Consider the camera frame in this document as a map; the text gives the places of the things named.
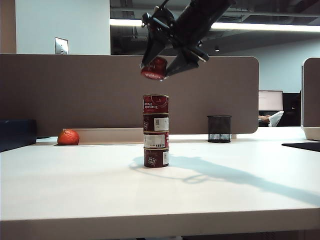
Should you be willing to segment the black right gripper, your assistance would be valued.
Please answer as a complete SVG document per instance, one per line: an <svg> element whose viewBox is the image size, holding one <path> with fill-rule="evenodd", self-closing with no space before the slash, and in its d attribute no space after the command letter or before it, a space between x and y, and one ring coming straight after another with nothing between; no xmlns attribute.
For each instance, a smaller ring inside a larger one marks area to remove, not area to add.
<svg viewBox="0 0 320 240"><path fill-rule="evenodd" d="M175 59L165 70L165 78L199 67L209 56L200 49L201 40L210 29L210 18L196 8L186 8L175 19L167 8L157 8L153 14L142 15L142 25L148 29L147 49L140 67L147 66L164 49L172 46Z"/></svg>

